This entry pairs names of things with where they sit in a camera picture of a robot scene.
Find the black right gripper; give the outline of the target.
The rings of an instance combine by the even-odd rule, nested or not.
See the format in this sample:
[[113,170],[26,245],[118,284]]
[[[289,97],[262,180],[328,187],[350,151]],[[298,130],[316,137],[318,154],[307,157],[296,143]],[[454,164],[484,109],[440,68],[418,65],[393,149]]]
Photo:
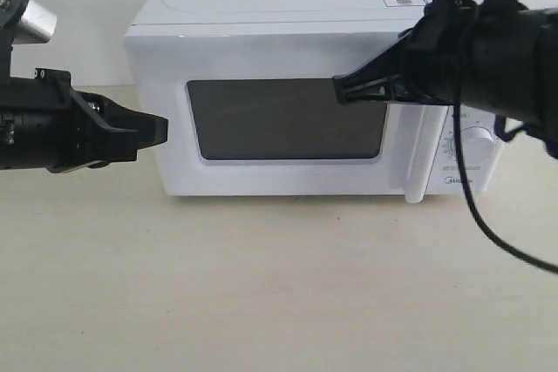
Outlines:
[[438,71],[455,72],[459,41],[476,13],[473,0],[432,0],[415,26],[357,70],[334,76],[342,105],[356,102],[439,105],[451,94],[436,93]]

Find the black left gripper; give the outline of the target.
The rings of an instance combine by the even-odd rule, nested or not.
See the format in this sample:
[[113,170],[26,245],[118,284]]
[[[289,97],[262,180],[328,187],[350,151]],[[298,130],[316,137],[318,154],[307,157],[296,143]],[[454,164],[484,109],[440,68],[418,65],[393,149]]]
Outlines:
[[77,91],[68,71],[38,68],[34,78],[1,70],[1,169],[52,173],[133,162],[167,142],[167,118]]

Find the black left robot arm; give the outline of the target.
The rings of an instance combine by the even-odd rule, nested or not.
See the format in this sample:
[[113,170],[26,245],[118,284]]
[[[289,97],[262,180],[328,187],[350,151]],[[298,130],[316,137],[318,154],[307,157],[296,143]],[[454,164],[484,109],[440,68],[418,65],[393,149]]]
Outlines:
[[1,168],[64,173],[133,162],[167,142],[166,118],[125,108],[71,85],[71,73],[11,73],[16,44],[46,44],[57,17],[35,0],[1,0]]

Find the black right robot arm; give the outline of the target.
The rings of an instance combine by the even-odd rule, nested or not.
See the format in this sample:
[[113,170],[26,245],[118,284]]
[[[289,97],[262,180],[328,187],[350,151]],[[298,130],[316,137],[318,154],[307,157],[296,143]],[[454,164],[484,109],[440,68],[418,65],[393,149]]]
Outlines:
[[431,0],[409,30],[352,73],[333,78],[342,104],[460,103],[508,119],[557,151],[557,12],[519,0]]

